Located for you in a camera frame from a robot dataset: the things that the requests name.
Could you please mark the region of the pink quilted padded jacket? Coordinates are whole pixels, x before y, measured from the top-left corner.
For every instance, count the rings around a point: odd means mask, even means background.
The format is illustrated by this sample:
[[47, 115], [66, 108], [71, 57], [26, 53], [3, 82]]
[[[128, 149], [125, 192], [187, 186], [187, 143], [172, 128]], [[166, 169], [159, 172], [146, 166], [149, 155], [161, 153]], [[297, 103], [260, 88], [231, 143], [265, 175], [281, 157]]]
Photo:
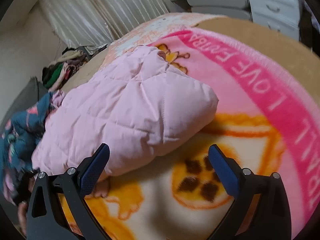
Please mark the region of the pink quilted padded jacket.
[[120, 176], [180, 147], [213, 120], [217, 104], [209, 85], [167, 63], [158, 48], [139, 46], [66, 94], [46, 120], [32, 165], [61, 174], [107, 144], [104, 175]]

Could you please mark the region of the pile of folded clothes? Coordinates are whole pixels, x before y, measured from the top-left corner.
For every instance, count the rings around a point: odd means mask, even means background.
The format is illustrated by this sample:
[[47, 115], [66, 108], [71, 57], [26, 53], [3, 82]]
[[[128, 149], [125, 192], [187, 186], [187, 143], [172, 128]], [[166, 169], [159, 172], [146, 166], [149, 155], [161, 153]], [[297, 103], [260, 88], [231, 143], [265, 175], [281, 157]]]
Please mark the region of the pile of folded clothes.
[[89, 57], [82, 49], [67, 48], [60, 58], [42, 69], [42, 84], [49, 91], [60, 89], [88, 61]]

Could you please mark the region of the navy floral duvet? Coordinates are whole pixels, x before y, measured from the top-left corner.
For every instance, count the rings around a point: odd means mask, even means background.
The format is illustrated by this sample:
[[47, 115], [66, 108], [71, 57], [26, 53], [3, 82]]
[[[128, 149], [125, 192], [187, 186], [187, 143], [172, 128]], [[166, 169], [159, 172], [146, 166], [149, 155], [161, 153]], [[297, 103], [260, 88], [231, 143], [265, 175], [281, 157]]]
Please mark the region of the navy floral duvet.
[[13, 114], [1, 131], [1, 192], [16, 206], [28, 199], [29, 183], [20, 190], [19, 176], [30, 179], [38, 172], [31, 157], [46, 131], [46, 118], [61, 106], [64, 97], [61, 90], [44, 94], [33, 106]]

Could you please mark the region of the grey headboard cushion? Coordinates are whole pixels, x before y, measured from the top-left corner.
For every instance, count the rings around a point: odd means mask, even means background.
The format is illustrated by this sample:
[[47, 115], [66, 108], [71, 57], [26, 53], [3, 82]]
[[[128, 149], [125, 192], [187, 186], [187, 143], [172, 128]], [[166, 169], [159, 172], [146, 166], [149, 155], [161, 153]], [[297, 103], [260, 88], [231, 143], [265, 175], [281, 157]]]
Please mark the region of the grey headboard cushion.
[[1, 123], [6, 123], [12, 114], [28, 109], [37, 103], [47, 92], [48, 89], [44, 87], [37, 77], [31, 77], [25, 87], [13, 100], [9, 108], [5, 111], [4, 116], [1, 118]]

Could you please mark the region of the pink cartoon fleece blanket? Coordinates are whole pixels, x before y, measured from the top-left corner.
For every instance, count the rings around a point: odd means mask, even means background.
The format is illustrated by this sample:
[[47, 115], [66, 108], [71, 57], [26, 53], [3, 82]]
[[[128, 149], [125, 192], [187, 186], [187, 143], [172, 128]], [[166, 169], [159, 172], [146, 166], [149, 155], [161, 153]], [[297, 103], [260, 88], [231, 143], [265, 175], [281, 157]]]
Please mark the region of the pink cartoon fleece blanket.
[[174, 152], [114, 177], [87, 204], [112, 239], [206, 239], [232, 203], [208, 161], [216, 144], [258, 175], [278, 172], [292, 236], [319, 204], [319, 107], [279, 64], [228, 36], [201, 29], [153, 38], [167, 61], [210, 85], [214, 120]]

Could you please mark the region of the peach patterned pillow towel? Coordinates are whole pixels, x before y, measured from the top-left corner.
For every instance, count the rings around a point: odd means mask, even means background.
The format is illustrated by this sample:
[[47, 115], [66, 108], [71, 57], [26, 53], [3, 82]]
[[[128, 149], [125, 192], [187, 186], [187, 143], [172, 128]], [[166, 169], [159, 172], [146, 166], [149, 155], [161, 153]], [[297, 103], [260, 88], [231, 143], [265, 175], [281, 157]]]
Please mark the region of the peach patterned pillow towel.
[[132, 51], [137, 46], [146, 46], [170, 33], [193, 28], [203, 21], [220, 17], [223, 17], [223, 15], [171, 12], [158, 16], [148, 22], [144, 22], [108, 46], [107, 54], [100, 69], [104, 69], [114, 59], [127, 51]]

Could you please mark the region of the white pleated curtain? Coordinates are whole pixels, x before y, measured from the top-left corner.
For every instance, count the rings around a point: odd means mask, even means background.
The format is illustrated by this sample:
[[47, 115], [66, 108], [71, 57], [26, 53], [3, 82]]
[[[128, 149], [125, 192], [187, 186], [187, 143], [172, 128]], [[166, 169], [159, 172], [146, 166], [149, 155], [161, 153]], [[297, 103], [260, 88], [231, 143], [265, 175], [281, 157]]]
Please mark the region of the white pleated curtain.
[[168, 13], [163, 0], [39, 0], [54, 33], [69, 48], [90, 49]]

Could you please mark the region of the white drawer cabinet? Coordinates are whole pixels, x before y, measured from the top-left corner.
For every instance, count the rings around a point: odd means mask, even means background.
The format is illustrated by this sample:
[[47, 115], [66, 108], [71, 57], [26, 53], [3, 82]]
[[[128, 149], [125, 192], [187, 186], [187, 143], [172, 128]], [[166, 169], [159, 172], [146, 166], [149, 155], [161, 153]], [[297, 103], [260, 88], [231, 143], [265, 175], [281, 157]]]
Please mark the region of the white drawer cabinet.
[[299, 0], [248, 1], [254, 23], [277, 31], [296, 41], [300, 40], [301, 5]]

